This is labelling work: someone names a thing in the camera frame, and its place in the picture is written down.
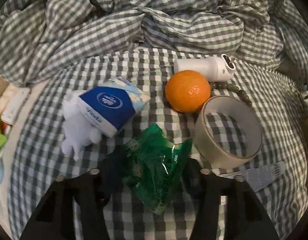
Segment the green wrapper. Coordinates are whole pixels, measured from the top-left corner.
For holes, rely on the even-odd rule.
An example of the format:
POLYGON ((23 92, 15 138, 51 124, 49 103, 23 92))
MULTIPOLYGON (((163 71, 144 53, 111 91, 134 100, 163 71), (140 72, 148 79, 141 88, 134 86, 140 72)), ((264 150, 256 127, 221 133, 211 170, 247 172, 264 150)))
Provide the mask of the green wrapper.
POLYGON ((174 144, 156 124, 123 146, 124 181, 156 215, 163 214, 173 200, 191 149, 191 138, 174 144))

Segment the orange fruit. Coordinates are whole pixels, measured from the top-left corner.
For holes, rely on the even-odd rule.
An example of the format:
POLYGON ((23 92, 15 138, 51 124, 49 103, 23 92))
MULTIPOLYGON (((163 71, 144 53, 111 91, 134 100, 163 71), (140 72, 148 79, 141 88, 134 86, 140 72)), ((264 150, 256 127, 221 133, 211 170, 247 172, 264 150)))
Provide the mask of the orange fruit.
POLYGON ((165 86, 165 97, 180 113, 196 113, 211 96, 211 87, 202 74, 194 70, 175 73, 165 86))

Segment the white plush toy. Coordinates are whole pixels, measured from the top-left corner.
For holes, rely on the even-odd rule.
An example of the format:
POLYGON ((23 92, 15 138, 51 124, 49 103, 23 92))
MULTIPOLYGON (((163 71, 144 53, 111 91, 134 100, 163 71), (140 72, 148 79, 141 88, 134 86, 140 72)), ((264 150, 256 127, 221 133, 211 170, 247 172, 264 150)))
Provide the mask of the white plush toy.
POLYGON ((77 101, 85 90, 73 90, 63 98, 62 114, 65 119, 62 127, 65 135, 61 143, 62 153, 73 156, 74 161, 82 158, 82 149, 90 144, 99 144, 102 140, 100 130, 93 126, 80 112, 77 101))

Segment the beige tape roll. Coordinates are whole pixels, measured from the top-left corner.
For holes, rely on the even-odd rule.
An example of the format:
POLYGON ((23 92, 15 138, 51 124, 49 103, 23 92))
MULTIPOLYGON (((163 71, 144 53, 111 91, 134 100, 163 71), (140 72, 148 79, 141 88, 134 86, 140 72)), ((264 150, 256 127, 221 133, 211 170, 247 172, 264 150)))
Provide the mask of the beige tape roll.
POLYGON ((230 96, 207 100, 195 124, 194 145, 212 168, 230 170, 247 163, 258 155, 262 141, 258 117, 230 96))

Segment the white flat case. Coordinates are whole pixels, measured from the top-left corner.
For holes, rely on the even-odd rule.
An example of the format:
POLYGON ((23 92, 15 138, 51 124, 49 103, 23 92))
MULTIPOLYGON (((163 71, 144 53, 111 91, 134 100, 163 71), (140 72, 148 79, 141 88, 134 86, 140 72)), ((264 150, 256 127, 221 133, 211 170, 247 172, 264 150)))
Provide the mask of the white flat case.
POLYGON ((1 114, 1 120, 9 125, 13 125, 30 93, 30 88, 20 88, 1 114))

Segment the grey checked bed sheet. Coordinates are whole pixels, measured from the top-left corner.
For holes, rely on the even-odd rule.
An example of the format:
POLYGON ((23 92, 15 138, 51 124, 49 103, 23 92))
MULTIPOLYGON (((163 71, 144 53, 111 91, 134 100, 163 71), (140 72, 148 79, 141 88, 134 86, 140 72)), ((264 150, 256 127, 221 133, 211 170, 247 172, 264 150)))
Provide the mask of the grey checked bed sheet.
MULTIPOLYGON (((175 59, 184 53, 144 49, 92 57, 59 70, 34 101, 20 133, 12 164, 8 214, 14 239, 19 239, 39 201, 58 176, 77 177, 125 143, 151 145, 156 151, 193 139, 196 114, 181 114, 168 105, 164 88, 172 76, 175 59), (150 100, 113 138, 82 148, 82 157, 64 155, 65 137, 61 104, 66 93, 88 90, 123 76, 150 100)), ((236 61, 232 84, 246 92, 262 128, 259 154, 240 167, 255 168, 283 161, 287 169, 275 182, 258 191, 281 239, 290 235, 308 208, 308 161, 301 122, 308 107, 289 77, 275 70, 236 61)), ((194 202, 179 184, 174 191, 158 190, 162 204, 149 205, 154 190, 131 176, 134 188, 119 184, 105 207, 105 221, 112 239, 188 239, 194 225, 194 202)))

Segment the grey checked duvet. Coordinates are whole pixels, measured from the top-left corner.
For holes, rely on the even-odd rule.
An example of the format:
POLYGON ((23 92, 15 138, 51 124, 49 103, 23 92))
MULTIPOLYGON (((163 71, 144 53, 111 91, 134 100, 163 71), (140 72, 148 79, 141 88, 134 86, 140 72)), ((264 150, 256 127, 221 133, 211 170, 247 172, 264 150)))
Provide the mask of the grey checked duvet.
POLYGON ((6 0, 0 76, 26 85, 138 46, 231 54, 308 83, 308 27, 290 0, 6 0))

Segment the clear plastic tube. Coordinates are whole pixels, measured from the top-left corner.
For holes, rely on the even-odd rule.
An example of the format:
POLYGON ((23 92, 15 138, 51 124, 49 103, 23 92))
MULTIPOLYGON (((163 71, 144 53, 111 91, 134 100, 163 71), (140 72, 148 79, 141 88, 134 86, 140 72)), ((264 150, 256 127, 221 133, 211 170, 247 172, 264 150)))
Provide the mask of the clear plastic tube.
POLYGON ((245 171, 220 174, 220 177, 236 179, 242 177, 254 192, 264 189, 281 177, 286 171, 286 163, 279 161, 278 163, 264 165, 257 168, 251 168, 245 171))

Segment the blue tissue pack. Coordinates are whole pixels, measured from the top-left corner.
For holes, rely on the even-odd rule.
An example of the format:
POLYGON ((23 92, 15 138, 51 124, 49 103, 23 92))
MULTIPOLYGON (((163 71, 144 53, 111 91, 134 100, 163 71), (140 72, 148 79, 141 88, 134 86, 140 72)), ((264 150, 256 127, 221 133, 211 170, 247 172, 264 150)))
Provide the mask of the blue tissue pack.
POLYGON ((112 138, 149 102, 150 96, 118 76, 78 96, 78 109, 102 134, 112 138))

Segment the white handheld device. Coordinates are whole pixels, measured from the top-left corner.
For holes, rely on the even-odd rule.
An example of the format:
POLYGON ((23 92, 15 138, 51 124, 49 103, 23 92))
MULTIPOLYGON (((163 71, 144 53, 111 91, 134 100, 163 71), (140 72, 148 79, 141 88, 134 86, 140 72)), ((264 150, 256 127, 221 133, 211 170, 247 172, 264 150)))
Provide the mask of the white handheld device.
POLYGON ((226 82, 234 77, 236 66, 226 54, 201 59, 176 59, 174 73, 192 70, 200 73, 209 82, 226 82))

